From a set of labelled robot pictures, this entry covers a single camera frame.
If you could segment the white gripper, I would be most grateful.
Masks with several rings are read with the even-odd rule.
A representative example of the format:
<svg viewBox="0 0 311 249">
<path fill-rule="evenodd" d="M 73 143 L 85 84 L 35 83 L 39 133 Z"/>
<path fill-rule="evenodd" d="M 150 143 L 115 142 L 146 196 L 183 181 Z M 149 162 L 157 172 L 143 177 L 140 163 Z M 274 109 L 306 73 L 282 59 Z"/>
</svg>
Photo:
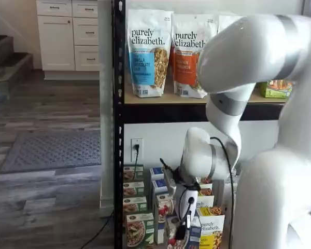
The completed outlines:
<svg viewBox="0 0 311 249">
<path fill-rule="evenodd" d="M 197 203 L 197 191 L 183 188 L 182 193 L 179 195 L 179 220 L 184 221 L 187 215 L 193 220 L 195 216 Z M 186 226 L 179 225 L 176 230 L 175 239 L 183 240 L 186 235 Z"/>
</svg>

